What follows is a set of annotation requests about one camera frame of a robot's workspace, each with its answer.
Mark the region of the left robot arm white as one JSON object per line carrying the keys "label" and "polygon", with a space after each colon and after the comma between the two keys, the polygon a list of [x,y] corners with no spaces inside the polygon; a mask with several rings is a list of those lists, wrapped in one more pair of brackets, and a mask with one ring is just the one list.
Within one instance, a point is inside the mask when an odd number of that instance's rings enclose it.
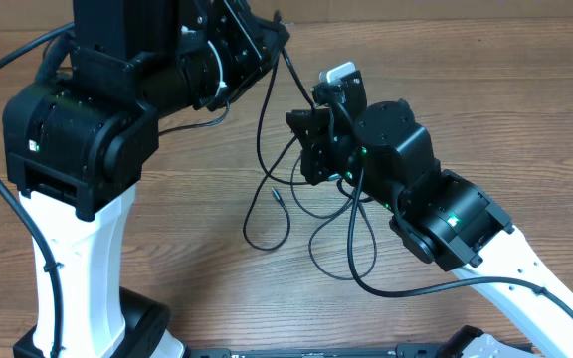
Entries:
{"label": "left robot arm white", "polygon": [[244,1],[76,0],[3,113],[8,179],[37,227],[37,324],[17,357],[184,357],[169,309],[120,284],[121,246],[159,122],[226,113],[289,34]]}

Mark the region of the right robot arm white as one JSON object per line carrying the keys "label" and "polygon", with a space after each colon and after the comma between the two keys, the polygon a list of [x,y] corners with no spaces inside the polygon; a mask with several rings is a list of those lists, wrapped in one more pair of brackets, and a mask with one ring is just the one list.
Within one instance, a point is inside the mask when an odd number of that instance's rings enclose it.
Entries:
{"label": "right robot arm white", "polygon": [[346,109],[294,110],[286,123],[300,142],[301,172],[316,185],[333,174],[391,211],[391,229],[420,261],[452,282],[377,289],[402,298],[470,286],[547,357],[573,357],[573,293],[542,262],[511,217],[480,187],[435,157],[431,136],[404,100]]}

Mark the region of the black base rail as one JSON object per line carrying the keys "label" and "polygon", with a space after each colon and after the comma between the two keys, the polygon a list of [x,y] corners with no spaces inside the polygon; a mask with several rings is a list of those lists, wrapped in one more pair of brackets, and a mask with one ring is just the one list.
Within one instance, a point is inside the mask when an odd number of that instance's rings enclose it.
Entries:
{"label": "black base rail", "polygon": [[400,343],[379,348],[230,350],[190,348],[189,358],[435,358],[442,343]]}

